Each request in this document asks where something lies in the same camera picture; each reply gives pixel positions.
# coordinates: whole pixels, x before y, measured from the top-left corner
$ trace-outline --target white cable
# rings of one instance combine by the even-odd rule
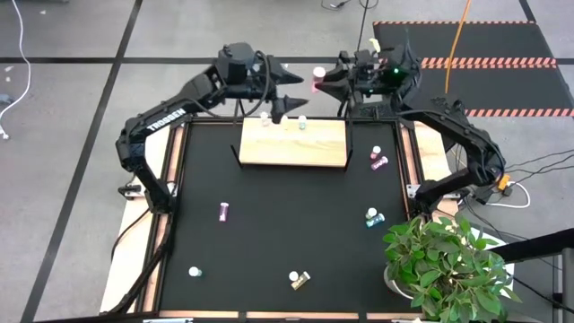
[[[516,185],[519,188],[522,188],[522,190],[526,194],[526,204],[525,205],[505,205],[505,204],[500,204],[500,203],[487,203],[486,205],[509,207],[509,208],[527,208],[527,207],[529,207],[530,206],[530,194],[528,194],[528,191],[526,190],[526,188],[524,186],[522,186],[522,184],[517,183],[517,182],[513,182],[513,181],[509,181],[509,186],[510,185],[512,185],[512,186]]]
[[[26,65],[28,65],[28,84],[26,85],[26,90],[24,90],[24,93],[22,93],[20,98],[18,98],[18,100],[16,100],[16,101],[12,102],[12,104],[10,104],[8,107],[3,109],[2,112],[0,112],[0,135],[2,135],[4,140],[10,138],[10,136],[2,128],[2,116],[4,115],[4,113],[6,113],[6,111],[13,108],[16,104],[18,104],[18,102],[20,102],[24,98],[24,96],[26,96],[26,94],[30,90],[30,83],[31,83],[31,79],[32,79],[32,66],[30,65],[30,62],[28,61],[28,59],[24,55],[24,50],[22,49],[22,43],[24,41],[24,22],[22,21],[22,15],[20,14],[20,10],[18,9],[18,5],[16,4],[16,0],[12,0],[12,3],[14,5],[14,9],[16,10],[16,13],[18,14],[18,20],[20,21],[20,40],[18,42],[18,48],[20,49],[20,55],[22,56],[22,59],[24,60],[24,62],[26,62]]]

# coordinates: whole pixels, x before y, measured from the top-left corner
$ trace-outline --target flower pot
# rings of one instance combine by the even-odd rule
[[[388,278],[388,266],[385,267],[385,271],[383,272],[383,277],[385,278],[385,284],[387,284],[388,289],[390,289],[393,292],[396,292],[397,294],[412,300],[413,296],[409,296],[406,292],[403,292],[398,285],[396,284],[396,282],[390,278]]]

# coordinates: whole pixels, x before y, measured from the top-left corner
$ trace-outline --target gray floor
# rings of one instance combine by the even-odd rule
[[[69,4],[23,1],[25,52],[35,57],[113,57],[133,0],[71,0]],[[361,24],[358,1],[343,11],[323,10],[318,0],[144,0],[128,57],[210,57],[225,42],[246,40],[277,56],[335,56],[356,48]],[[574,57],[570,0],[529,0],[557,57]],[[379,20],[458,20],[463,0],[380,0],[369,11],[363,45]],[[471,20],[524,20],[518,0],[476,1]],[[18,22],[9,1],[0,2],[0,57],[17,57]],[[4,72],[0,92],[19,95],[26,66]],[[313,65],[289,65],[308,77]],[[30,93],[6,114],[12,139],[0,142],[0,316],[20,320],[39,264],[78,162],[109,65],[34,65]],[[125,201],[118,186],[129,176],[118,164],[114,141],[124,120],[169,97],[200,65],[123,65],[100,127],[61,248],[36,319],[98,313]],[[574,66],[561,66],[574,86]],[[284,93],[311,99],[297,113],[334,115],[336,102],[310,92],[310,84]],[[225,113],[230,107],[219,108]],[[474,118],[487,129],[509,161],[521,162],[573,147],[572,118]],[[574,226],[573,170],[525,182],[532,197],[526,210],[478,207],[501,230],[527,237]],[[505,200],[521,204],[515,194]]]

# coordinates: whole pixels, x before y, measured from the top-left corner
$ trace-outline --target green potted plant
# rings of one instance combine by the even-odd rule
[[[395,225],[383,241],[386,249],[387,286],[422,307],[427,319],[441,322],[506,320],[500,296],[521,301],[508,285],[512,282],[501,256],[485,250],[494,240],[475,237],[470,223],[457,216],[440,223],[421,217]]]

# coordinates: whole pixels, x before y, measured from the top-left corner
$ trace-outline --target orange cable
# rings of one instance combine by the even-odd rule
[[[452,65],[452,58],[455,55],[455,49],[457,48],[458,37],[460,37],[460,32],[463,30],[463,25],[465,24],[466,15],[468,14],[468,8],[470,8],[470,3],[473,0],[466,1],[466,8],[465,12],[463,13],[463,17],[458,24],[457,35],[455,36],[455,41],[452,43],[452,49],[450,49],[450,57],[448,58],[448,65],[447,65],[447,80],[445,81],[445,94],[448,93],[448,79],[450,78],[450,66]]]

